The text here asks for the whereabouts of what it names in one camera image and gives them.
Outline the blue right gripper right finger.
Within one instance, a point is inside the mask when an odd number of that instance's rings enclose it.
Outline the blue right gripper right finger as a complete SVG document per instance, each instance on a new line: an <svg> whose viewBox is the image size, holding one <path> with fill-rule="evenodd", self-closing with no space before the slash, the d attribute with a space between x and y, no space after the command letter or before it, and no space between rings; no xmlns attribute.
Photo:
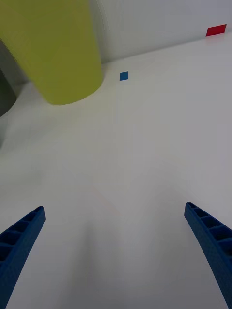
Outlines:
<svg viewBox="0 0 232 309"><path fill-rule="evenodd" d="M186 203L184 217L211 267L228 308L232 307L232 230L197 207Z"/></svg>

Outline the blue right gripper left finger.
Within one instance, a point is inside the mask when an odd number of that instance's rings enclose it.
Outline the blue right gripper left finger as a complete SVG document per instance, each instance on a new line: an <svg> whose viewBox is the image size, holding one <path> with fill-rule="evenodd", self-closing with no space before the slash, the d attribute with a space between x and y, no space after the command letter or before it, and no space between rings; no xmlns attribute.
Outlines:
<svg viewBox="0 0 232 309"><path fill-rule="evenodd" d="M39 206L0 235L0 308L7 307L28 255L46 221Z"/></svg>

